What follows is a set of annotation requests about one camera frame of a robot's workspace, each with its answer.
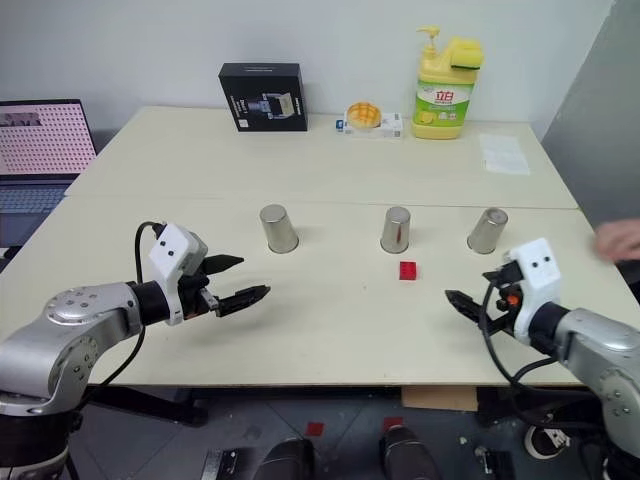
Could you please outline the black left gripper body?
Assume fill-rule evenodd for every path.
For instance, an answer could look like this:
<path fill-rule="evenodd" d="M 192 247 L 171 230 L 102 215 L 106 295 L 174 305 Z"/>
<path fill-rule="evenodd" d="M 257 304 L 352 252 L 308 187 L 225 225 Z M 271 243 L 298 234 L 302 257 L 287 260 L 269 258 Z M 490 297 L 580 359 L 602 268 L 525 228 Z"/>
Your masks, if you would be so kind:
<path fill-rule="evenodd" d="M 178 281 L 178 294 L 183 317 L 189 320 L 209 312 L 219 313 L 219 299 L 208 289 L 210 280 L 202 268 L 184 274 Z"/>

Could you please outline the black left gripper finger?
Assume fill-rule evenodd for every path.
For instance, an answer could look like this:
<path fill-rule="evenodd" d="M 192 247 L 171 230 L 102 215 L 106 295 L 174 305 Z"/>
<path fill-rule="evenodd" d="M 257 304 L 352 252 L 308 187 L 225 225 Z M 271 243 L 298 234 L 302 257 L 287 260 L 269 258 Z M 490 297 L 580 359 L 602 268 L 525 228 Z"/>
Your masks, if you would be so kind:
<path fill-rule="evenodd" d="M 214 275 L 224 272 L 243 261 L 242 257 L 227 254 L 207 256 L 201 263 L 201 271 L 205 275 Z"/>
<path fill-rule="evenodd" d="M 217 316 L 224 317 L 242 311 L 261 301 L 271 290 L 267 285 L 255 285 L 218 299 Z"/>

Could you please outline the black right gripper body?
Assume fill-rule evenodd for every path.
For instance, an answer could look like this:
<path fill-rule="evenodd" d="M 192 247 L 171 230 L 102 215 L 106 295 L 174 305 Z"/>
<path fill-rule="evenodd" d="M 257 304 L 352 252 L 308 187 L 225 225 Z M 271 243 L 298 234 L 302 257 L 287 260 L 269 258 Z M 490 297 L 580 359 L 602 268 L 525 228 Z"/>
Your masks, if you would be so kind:
<path fill-rule="evenodd" d="M 504 285 L 493 285 L 498 290 L 496 308 L 502 315 L 489 323 L 489 333 L 506 332 L 513 336 L 516 318 L 521 310 L 523 292 L 520 282 L 524 279 L 521 269 L 516 261 L 509 261 L 504 267 Z"/>

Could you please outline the person's bare hand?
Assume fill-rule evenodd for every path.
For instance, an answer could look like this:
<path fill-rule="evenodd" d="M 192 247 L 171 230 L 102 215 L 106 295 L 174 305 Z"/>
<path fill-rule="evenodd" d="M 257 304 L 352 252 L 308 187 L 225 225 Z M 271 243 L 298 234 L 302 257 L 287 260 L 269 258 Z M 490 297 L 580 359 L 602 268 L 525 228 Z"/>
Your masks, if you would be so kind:
<path fill-rule="evenodd" d="M 639 259 L 640 220 L 617 220 L 600 225 L 595 230 L 596 253 L 613 263 Z"/>

